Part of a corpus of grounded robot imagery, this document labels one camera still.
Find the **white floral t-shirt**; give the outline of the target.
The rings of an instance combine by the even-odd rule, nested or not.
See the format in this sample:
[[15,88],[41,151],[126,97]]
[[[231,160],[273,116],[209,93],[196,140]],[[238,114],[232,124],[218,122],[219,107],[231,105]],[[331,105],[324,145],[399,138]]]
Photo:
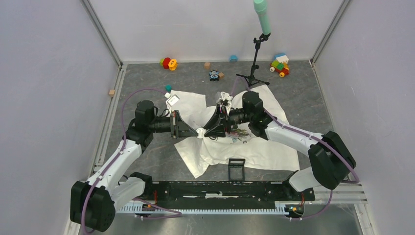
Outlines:
[[[216,106],[206,105],[204,94],[171,91],[179,100],[172,106],[182,120],[193,129],[204,127]],[[208,166],[227,164],[230,158],[245,159],[245,166],[263,170],[296,171],[300,168],[297,151],[279,142],[266,141],[253,135],[246,123],[224,138],[189,137],[175,144],[180,157],[195,178]]]

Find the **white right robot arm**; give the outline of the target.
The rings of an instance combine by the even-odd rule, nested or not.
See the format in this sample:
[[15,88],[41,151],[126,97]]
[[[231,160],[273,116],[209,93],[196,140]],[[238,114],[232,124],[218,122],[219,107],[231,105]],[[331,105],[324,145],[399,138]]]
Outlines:
[[247,123],[253,135],[266,141],[275,141],[308,156],[311,166],[290,174],[283,185],[283,195],[297,199],[303,191],[322,186],[334,190],[346,177],[353,175],[351,183],[359,183],[355,172],[356,161],[341,137],[329,131],[326,134],[302,130],[286,124],[271,115],[257,92],[242,95],[242,108],[226,108],[228,99],[219,100],[214,114],[205,124],[205,137],[224,137],[232,127]]

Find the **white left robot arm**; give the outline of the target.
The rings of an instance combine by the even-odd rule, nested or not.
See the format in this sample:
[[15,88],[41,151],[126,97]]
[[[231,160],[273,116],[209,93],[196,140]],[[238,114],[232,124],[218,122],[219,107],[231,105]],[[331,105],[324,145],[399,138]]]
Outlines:
[[158,116],[152,101],[137,104],[122,140],[105,164],[86,181],[77,181],[71,188],[70,213],[72,222],[104,232],[112,224],[115,213],[129,201],[140,197],[153,199],[151,176],[134,172],[120,184],[129,166],[138,159],[153,140],[154,133],[170,133],[171,137],[196,137],[195,129],[187,125],[179,111]]

